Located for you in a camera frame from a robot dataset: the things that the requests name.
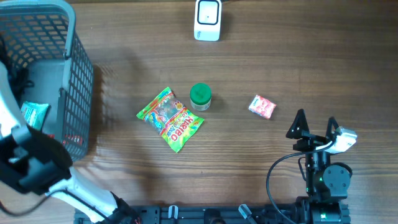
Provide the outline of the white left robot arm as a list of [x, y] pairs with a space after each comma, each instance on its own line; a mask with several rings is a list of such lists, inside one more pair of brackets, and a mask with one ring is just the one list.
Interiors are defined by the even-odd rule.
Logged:
[[55, 197], [93, 223], [139, 223], [123, 199], [81, 175], [94, 68], [72, 32], [1, 31], [1, 180]]

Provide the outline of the green lid jar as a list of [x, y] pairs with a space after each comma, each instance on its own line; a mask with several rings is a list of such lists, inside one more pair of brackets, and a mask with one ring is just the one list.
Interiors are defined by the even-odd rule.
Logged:
[[205, 111], [211, 105], [211, 88], [205, 83], [197, 83], [190, 90], [190, 103], [193, 109]]

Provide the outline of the teal tissue pack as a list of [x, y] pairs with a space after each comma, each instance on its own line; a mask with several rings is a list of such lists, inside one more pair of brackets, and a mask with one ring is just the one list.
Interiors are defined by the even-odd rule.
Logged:
[[21, 113], [29, 126], [40, 131], [44, 124], [49, 106], [49, 104], [25, 101], [22, 104]]

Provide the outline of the Haribo gummy bag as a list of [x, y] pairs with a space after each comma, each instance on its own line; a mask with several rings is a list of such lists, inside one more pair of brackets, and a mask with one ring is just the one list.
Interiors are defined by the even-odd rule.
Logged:
[[136, 116], [152, 126], [176, 153], [205, 121], [178, 100], [169, 87], [162, 90]]

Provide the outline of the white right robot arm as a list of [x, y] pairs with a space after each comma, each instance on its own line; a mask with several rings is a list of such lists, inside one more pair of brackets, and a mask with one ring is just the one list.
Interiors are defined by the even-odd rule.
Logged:
[[331, 156], [346, 152], [358, 138], [355, 131], [344, 128], [329, 118], [326, 134], [319, 136], [309, 130], [305, 112], [297, 111], [286, 137], [295, 139], [293, 150], [303, 154], [305, 165], [300, 171], [306, 183], [306, 197], [298, 197], [289, 218], [294, 223], [348, 223], [348, 207], [341, 201], [348, 197], [353, 171]]

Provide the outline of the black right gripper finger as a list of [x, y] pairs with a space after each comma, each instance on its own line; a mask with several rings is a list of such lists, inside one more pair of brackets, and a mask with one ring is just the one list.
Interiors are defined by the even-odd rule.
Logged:
[[304, 109], [299, 109], [285, 136], [289, 139], [302, 139], [309, 138], [309, 134], [310, 130], [305, 116], [305, 111]]
[[335, 132], [336, 129], [338, 129], [339, 125], [336, 121], [336, 119], [332, 116], [328, 119], [328, 124], [327, 124], [327, 128], [326, 128], [326, 135], [325, 137], [327, 139], [332, 139], [333, 138], [333, 134]]

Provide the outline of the red small candy packet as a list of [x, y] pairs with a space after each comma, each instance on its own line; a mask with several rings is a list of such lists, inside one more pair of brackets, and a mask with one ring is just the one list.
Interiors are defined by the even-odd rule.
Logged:
[[275, 103], [268, 99], [260, 95], [256, 95], [249, 105], [248, 110], [265, 119], [270, 119], [276, 106], [277, 105]]

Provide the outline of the red Nescafe stick sachet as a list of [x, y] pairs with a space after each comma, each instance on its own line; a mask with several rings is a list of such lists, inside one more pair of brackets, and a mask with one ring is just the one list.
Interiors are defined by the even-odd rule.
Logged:
[[76, 134], [65, 134], [61, 140], [58, 140], [64, 146], [70, 144], [71, 142], [77, 144], [78, 146], [82, 146], [84, 143], [84, 139]]

